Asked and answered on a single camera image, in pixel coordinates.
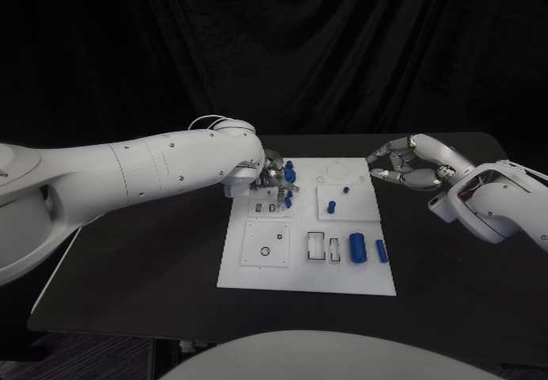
black curtain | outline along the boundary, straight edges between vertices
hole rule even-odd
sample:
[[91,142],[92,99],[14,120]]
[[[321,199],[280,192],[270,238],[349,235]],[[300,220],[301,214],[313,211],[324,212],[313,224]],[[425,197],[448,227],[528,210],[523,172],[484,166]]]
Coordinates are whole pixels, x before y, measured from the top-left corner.
[[105,143],[215,113],[262,135],[486,131],[544,169],[545,2],[11,1],[3,18],[3,142]]

blue cylinder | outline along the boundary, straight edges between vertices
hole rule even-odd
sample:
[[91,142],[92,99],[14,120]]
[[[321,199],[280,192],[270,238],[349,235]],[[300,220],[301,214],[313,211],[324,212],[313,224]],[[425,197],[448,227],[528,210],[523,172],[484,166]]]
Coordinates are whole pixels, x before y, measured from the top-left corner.
[[376,251],[379,252],[379,259],[381,263],[388,262],[388,255],[386,255],[386,250],[385,250],[385,244],[382,243],[382,240],[376,240]]
[[337,204],[334,203],[334,200],[330,200],[329,201],[329,206],[327,206],[327,213],[329,214],[334,214],[334,206],[336,206]]
[[350,235],[350,257],[355,263],[363,263],[368,260],[363,234]]

black table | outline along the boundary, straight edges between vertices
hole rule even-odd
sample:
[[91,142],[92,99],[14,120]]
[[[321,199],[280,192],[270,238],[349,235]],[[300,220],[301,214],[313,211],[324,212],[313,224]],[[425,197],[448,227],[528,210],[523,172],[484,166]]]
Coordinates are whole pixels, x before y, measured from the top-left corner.
[[[506,157],[486,134],[433,135],[477,164]],[[284,157],[363,157],[398,137],[261,141]],[[332,330],[548,366],[548,255],[523,233],[492,245],[447,225],[428,211],[434,192],[373,185],[396,297],[216,288],[232,204],[218,185],[114,211],[82,229],[29,327],[209,342]]]

robotic hand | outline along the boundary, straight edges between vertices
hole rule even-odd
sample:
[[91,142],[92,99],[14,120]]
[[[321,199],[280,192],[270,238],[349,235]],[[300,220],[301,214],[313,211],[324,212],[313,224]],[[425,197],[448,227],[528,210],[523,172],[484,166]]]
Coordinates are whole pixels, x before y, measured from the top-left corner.
[[0,143],[0,285],[46,258],[107,212],[216,183],[225,196],[285,181],[283,157],[262,150],[255,128],[222,118],[212,129],[66,149]]
[[[391,141],[366,158],[368,163],[385,155],[394,170],[372,169],[371,176],[414,190],[437,190],[448,183],[448,192],[428,202],[446,222],[458,219],[490,243],[523,230],[548,251],[548,187],[533,178],[548,181],[545,174],[509,161],[476,167],[454,148],[427,135]],[[414,169],[421,159],[437,168]]]

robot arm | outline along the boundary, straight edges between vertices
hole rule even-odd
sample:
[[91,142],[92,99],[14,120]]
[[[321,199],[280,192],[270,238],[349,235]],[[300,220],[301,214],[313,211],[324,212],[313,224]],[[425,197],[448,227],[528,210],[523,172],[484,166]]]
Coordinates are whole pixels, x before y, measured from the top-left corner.
[[97,216],[219,182],[228,197],[246,196],[251,184],[298,191],[283,177],[281,156],[262,150],[241,120],[78,148],[0,144],[0,284]]
[[[509,161],[474,167],[469,159],[441,141],[414,135],[391,141],[366,158],[368,163],[388,155],[394,170],[372,169],[371,175],[415,190],[441,192],[428,202],[446,222],[458,219],[483,240],[499,243],[519,230],[548,251],[548,187],[532,177],[548,176]],[[437,169],[414,169],[420,159]]]

